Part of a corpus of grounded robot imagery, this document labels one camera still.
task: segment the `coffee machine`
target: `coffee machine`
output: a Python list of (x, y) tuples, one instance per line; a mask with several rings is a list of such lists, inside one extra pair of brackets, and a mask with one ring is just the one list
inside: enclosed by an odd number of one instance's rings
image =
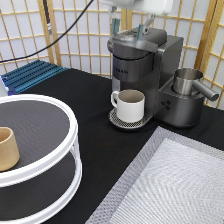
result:
[(135, 124), (127, 124), (116, 117), (113, 109), (110, 121), (125, 130), (141, 128), (152, 118), (180, 128), (194, 126), (200, 119), (204, 95), (181, 95), (173, 90), (183, 38), (167, 35), (165, 30), (143, 29), (140, 25), (115, 32), (108, 41), (108, 50), (113, 54), (112, 90), (141, 91), (145, 95), (145, 116)]

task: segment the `black mesh mat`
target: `black mesh mat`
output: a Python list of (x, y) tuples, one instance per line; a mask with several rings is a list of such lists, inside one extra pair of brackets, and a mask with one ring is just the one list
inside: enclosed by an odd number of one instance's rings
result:
[(65, 193), (74, 174), (74, 158), (68, 153), (41, 175), (0, 188), (0, 222), (24, 218), (47, 208)]
[(20, 160), (12, 169), (18, 169), (58, 147), (67, 136), (70, 123), (59, 107), (26, 100), (0, 104), (0, 127), (9, 127), (15, 133)]

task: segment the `drip tray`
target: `drip tray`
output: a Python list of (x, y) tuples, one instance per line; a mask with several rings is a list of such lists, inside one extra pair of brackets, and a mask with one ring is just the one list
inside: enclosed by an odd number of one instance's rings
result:
[(126, 130), (126, 131), (135, 131), (135, 130), (138, 130), (138, 129), (144, 127), (151, 119), (152, 119), (152, 115), (145, 114), (144, 117), (140, 121), (138, 121), (138, 122), (135, 122), (135, 123), (126, 123), (124, 121), (121, 121), (117, 117), (117, 110), (116, 110), (116, 108), (114, 108), (109, 113), (109, 120), (110, 120), (110, 122), (114, 126), (116, 126), (117, 128), (120, 128), (120, 129)]

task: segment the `black table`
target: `black table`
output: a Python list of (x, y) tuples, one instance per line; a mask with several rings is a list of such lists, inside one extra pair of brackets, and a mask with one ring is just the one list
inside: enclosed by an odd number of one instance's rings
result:
[(70, 69), (24, 92), (65, 102), (79, 124), (82, 181), (71, 202), (48, 224), (85, 223), (158, 126), (224, 150), (224, 111), (206, 106), (193, 128), (177, 129), (156, 120), (133, 133), (114, 128), (108, 120), (111, 86), (109, 79)]

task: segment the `power cord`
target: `power cord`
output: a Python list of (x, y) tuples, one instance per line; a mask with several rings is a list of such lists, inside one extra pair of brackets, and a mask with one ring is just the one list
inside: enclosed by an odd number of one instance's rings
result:
[(7, 59), (7, 60), (4, 60), (4, 61), (0, 61), (0, 64), (1, 63), (5, 63), (5, 62), (9, 62), (9, 61), (16, 61), (16, 60), (21, 60), (21, 59), (25, 59), (25, 58), (29, 58), (29, 57), (32, 57), (34, 56), (35, 54), (39, 54), (40, 52), (48, 49), (49, 47), (52, 47), (54, 44), (56, 44), (63, 36), (65, 36), (75, 25), (76, 23), (79, 21), (79, 19), (82, 17), (82, 15), (86, 12), (86, 10), (89, 8), (89, 6), (93, 3), (94, 0), (91, 0), (88, 5), (85, 7), (85, 9), (81, 12), (81, 14), (79, 15), (79, 17), (76, 19), (76, 21), (57, 39), (55, 40), (53, 43), (51, 43), (50, 45), (48, 45), (47, 47), (33, 53), (33, 54), (30, 54), (30, 55), (27, 55), (27, 56), (24, 56), (24, 57), (20, 57), (20, 58), (13, 58), (13, 59)]

